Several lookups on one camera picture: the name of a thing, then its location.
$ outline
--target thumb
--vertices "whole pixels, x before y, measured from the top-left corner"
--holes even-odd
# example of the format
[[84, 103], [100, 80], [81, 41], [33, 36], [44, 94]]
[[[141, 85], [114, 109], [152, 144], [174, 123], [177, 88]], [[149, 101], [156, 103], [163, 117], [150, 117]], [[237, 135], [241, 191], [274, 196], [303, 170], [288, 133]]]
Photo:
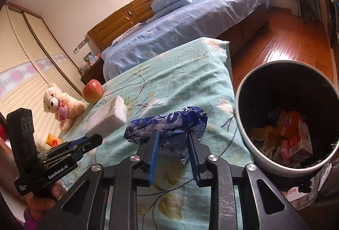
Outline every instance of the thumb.
[[59, 200], [66, 193], [66, 189], [57, 181], [52, 187], [52, 195]]

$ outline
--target blue plastic wrapper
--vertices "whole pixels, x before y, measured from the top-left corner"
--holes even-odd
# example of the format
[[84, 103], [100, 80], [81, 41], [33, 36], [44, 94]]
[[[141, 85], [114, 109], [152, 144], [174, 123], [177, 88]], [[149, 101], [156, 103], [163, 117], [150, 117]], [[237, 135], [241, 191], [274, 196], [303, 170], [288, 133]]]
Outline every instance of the blue plastic wrapper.
[[180, 111], [147, 118], [139, 118], [129, 123], [124, 138], [142, 145], [147, 143], [153, 130], [161, 131], [160, 153], [179, 158], [185, 162], [189, 157], [187, 133], [195, 131], [202, 138], [207, 125], [207, 114], [196, 106], [188, 106]]

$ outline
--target purple sleeve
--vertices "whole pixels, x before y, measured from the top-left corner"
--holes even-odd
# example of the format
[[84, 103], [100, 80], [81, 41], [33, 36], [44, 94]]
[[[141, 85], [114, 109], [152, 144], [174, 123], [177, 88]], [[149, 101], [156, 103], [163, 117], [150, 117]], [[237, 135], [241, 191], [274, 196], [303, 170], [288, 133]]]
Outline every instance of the purple sleeve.
[[23, 216], [25, 218], [25, 224], [23, 226], [23, 229], [25, 230], [35, 230], [35, 228], [38, 226], [38, 222], [32, 217], [31, 211], [29, 208], [26, 208]]

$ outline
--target teddy bear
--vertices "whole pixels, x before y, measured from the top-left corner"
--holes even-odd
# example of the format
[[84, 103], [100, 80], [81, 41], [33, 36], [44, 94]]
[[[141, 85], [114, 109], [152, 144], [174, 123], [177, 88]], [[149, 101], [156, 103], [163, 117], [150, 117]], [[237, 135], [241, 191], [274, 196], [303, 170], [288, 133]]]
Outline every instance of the teddy bear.
[[75, 119], [81, 115], [86, 104], [73, 98], [68, 93], [62, 93], [55, 83], [49, 85], [43, 97], [45, 112], [55, 114], [55, 119], [60, 122], [62, 132], [68, 132]]

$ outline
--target nightstand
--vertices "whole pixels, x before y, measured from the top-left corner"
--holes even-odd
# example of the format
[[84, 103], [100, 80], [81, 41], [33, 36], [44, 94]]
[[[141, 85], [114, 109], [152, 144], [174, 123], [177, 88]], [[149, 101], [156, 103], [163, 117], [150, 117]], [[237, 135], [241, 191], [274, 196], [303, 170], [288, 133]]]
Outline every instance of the nightstand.
[[104, 84], [105, 78], [103, 73], [104, 60], [102, 58], [98, 59], [94, 65], [87, 70], [84, 75], [81, 77], [81, 81], [84, 84], [87, 84], [92, 79], [98, 80], [101, 84]]

